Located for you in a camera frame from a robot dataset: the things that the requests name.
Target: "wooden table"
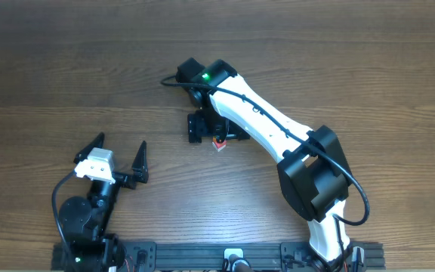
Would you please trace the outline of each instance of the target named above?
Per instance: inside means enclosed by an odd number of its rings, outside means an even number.
[[[388,268],[435,268],[434,1],[0,0],[0,269],[48,269],[54,185],[98,132],[130,171],[110,232],[159,243],[307,240],[255,141],[187,142],[188,57],[230,62],[287,116],[338,134],[369,195],[356,240]],[[71,180],[59,203],[90,185]],[[346,216],[363,213],[350,188]]]

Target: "white plastic part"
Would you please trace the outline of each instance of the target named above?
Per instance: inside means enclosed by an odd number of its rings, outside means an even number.
[[[79,162],[75,167],[75,173],[79,178],[87,176],[91,180],[114,184],[115,179],[112,177],[113,166],[113,152],[95,147],[88,154],[87,159]]]
[[[333,215],[344,217],[345,200],[338,201],[325,214],[325,219],[321,222],[316,220],[308,221],[310,228],[310,246],[318,255],[326,261],[335,260],[341,254],[340,244],[338,243],[337,227]],[[340,222],[341,240],[346,249],[350,244],[350,238],[345,233],[345,225]]]
[[[234,91],[237,94],[244,94],[256,102],[260,107],[265,109],[273,118],[289,131],[302,140],[308,139],[307,132],[312,129],[306,125],[291,120],[282,114],[271,104],[257,95],[246,81],[240,76],[229,77],[224,80],[218,87]],[[300,146],[297,141],[287,138],[285,132],[281,131],[266,116],[256,113],[250,103],[243,102],[241,98],[216,91],[210,96],[212,106],[219,115],[235,122],[241,128],[245,129],[276,162],[281,162],[285,150],[293,151]],[[310,228],[310,245],[326,261],[332,261],[341,254],[340,245],[338,244],[335,220],[332,215],[337,214],[343,217],[345,201],[337,202],[327,213],[325,219],[321,222],[309,221]],[[350,243],[350,238],[345,234],[344,224],[340,223],[341,238],[344,247]]]

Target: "black mounting rail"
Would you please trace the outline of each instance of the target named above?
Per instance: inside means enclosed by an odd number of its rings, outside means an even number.
[[[299,265],[310,262],[315,253],[308,242],[284,243],[195,243],[157,244],[154,242],[123,242],[127,254],[134,260],[136,272],[175,270],[221,270],[225,249],[242,249],[253,270],[283,272],[314,272],[316,268]],[[385,269],[384,250],[380,243],[351,242],[349,248],[365,250],[362,271]],[[351,255],[347,263],[352,264]],[[119,271],[127,271],[124,265]]]

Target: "table top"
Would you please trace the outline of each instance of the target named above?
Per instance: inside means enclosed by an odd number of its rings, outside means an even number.
[[[255,141],[187,142],[187,94],[159,85],[188,57],[228,61],[290,118],[338,135],[372,207],[347,227],[388,268],[435,268],[435,2],[0,0],[0,269],[50,267],[54,185],[98,132],[130,171],[109,232],[159,243],[305,241]],[[73,179],[62,203],[85,195]],[[350,188],[346,216],[363,204]]]

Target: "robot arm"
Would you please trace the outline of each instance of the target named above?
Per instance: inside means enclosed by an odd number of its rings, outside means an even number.
[[[319,156],[310,166],[306,166],[304,161],[316,154],[289,138],[268,116],[240,96],[245,95],[254,101],[289,132],[318,147],[350,171],[335,133],[325,126],[313,131],[285,116],[259,97],[237,71],[222,60],[204,67],[191,58],[178,67],[176,80],[179,83],[191,83],[188,84],[189,88],[185,84],[180,86],[189,92],[194,105],[201,108],[188,117],[192,124],[189,129],[190,142],[195,139],[200,142],[201,136],[213,136],[218,143],[230,138],[246,139],[243,134],[253,137],[277,162],[283,196],[308,221],[311,248],[324,261],[331,262],[339,258],[341,245],[333,215],[343,216],[350,182]],[[209,91],[209,88],[193,88],[192,84],[224,88],[240,96]],[[203,124],[196,127],[192,120],[198,122],[199,118],[195,116],[200,116]],[[205,133],[197,134],[196,128],[199,127],[205,127]],[[343,223],[339,224],[339,229],[341,241],[347,248],[350,239]]]

